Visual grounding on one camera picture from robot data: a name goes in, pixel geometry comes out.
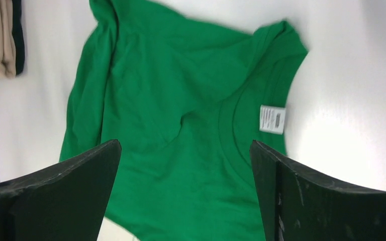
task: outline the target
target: white table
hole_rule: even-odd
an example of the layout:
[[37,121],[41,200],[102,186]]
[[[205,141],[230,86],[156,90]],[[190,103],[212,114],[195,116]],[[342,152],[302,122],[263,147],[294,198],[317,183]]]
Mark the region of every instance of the white table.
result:
[[[253,32],[288,18],[310,53],[288,97],[290,157],[386,190],[386,1],[159,0],[196,19]],[[88,0],[25,0],[26,74],[0,81],[1,181],[58,160],[83,43]],[[131,240],[105,220],[100,240]]]

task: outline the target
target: stack of folded clothes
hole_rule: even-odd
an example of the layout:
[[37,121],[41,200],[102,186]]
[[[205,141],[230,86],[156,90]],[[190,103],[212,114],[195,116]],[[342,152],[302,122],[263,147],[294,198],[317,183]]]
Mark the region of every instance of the stack of folded clothes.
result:
[[23,72],[21,13],[21,0],[0,0],[0,78],[13,78]]

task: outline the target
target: white surface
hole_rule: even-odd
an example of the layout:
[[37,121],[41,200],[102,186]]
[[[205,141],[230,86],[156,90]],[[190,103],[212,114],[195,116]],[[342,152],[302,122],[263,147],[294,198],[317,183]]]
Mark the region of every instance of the white surface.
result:
[[[160,1],[248,32],[288,17],[311,50],[288,98],[289,155],[342,180],[386,190],[386,1]],[[67,98],[95,26],[88,0],[23,5],[26,74],[0,81],[2,181],[58,160]],[[132,239],[123,235],[106,221],[100,240]]]

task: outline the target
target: dark folded fabric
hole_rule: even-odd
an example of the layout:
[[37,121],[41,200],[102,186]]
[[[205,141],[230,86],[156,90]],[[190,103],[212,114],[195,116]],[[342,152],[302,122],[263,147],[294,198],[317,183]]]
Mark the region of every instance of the dark folded fabric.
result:
[[23,37],[23,27],[21,24],[21,0],[13,0],[13,38],[16,45],[16,75],[24,70],[25,46]]

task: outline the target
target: white label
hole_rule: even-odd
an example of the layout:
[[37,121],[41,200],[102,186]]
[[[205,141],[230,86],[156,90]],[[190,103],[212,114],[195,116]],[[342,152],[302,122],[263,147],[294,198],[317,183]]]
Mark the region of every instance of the white label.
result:
[[260,108],[260,131],[283,134],[286,109],[262,105]]

